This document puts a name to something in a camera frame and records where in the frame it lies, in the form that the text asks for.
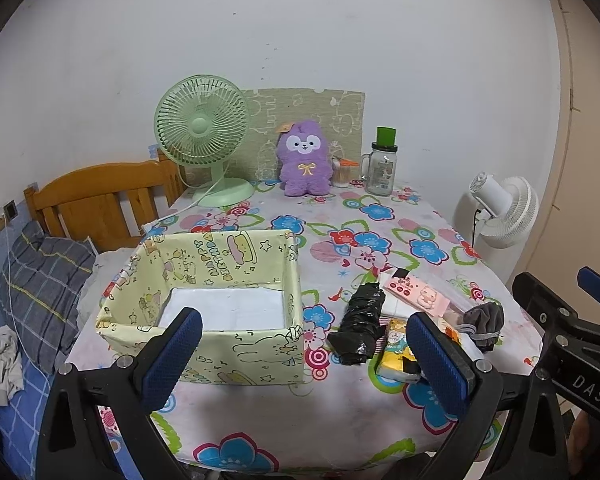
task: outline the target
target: blue gripper pad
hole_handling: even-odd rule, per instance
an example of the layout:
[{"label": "blue gripper pad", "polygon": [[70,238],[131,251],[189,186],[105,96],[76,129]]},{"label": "blue gripper pad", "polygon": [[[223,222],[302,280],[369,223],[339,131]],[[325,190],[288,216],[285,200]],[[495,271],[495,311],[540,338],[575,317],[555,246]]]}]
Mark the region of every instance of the blue gripper pad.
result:
[{"label": "blue gripper pad", "polygon": [[442,407],[451,415],[463,416],[475,386],[469,357],[424,312],[409,318],[406,332],[409,348]]},{"label": "blue gripper pad", "polygon": [[590,267],[578,272],[578,286],[600,304],[600,275]]},{"label": "blue gripper pad", "polygon": [[183,308],[162,335],[149,340],[138,359],[145,354],[149,359],[155,351],[155,359],[150,360],[146,371],[139,365],[136,372],[143,373],[141,379],[141,403],[144,412],[149,414],[161,410],[176,382],[184,371],[187,362],[202,337],[202,318],[193,308]]}]

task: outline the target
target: fan center cap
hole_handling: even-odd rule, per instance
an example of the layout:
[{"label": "fan center cap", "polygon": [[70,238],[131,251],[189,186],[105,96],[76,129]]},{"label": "fan center cap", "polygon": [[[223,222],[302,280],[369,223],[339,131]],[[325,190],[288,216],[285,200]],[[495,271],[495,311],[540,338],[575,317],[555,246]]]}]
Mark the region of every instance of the fan center cap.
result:
[{"label": "fan center cap", "polygon": [[206,117],[198,116],[191,121],[191,129],[193,130],[193,133],[198,136],[206,134],[210,127],[211,121]]}]

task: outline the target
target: person's hand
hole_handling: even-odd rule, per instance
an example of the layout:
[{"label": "person's hand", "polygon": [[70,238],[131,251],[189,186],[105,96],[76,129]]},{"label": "person's hand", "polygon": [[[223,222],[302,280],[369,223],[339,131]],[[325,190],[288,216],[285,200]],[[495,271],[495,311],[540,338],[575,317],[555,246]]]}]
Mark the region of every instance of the person's hand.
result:
[{"label": "person's hand", "polygon": [[569,473],[575,475],[582,469],[582,452],[589,443],[589,415],[580,412],[571,427],[567,439],[567,457],[569,459]]}]

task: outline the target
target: wooden bed frame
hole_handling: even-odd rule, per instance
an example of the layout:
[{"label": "wooden bed frame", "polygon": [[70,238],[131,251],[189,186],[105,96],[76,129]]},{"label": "wooden bed frame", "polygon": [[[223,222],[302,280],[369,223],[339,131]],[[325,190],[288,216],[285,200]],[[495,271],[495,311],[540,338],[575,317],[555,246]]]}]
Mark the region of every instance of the wooden bed frame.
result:
[{"label": "wooden bed frame", "polygon": [[[158,151],[158,160],[100,164],[72,171],[39,191],[27,187],[24,197],[31,217],[52,236],[73,240],[90,236],[98,250],[114,251],[136,247],[141,239],[129,234],[118,193],[126,192],[141,229],[158,218],[150,188],[164,186],[171,206],[185,189],[178,176],[181,170]],[[60,215],[68,232],[62,227]]]}]

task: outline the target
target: gray pouch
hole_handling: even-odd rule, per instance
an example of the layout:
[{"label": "gray pouch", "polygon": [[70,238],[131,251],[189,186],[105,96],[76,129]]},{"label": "gray pouch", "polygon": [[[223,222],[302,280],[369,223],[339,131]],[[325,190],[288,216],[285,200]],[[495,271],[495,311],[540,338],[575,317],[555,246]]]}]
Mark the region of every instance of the gray pouch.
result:
[{"label": "gray pouch", "polygon": [[468,334],[475,345],[484,353],[493,350],[504,326],[502,306],[490,301],[474,306],[464,313],[462,324],[456,327],[461,333]]}]

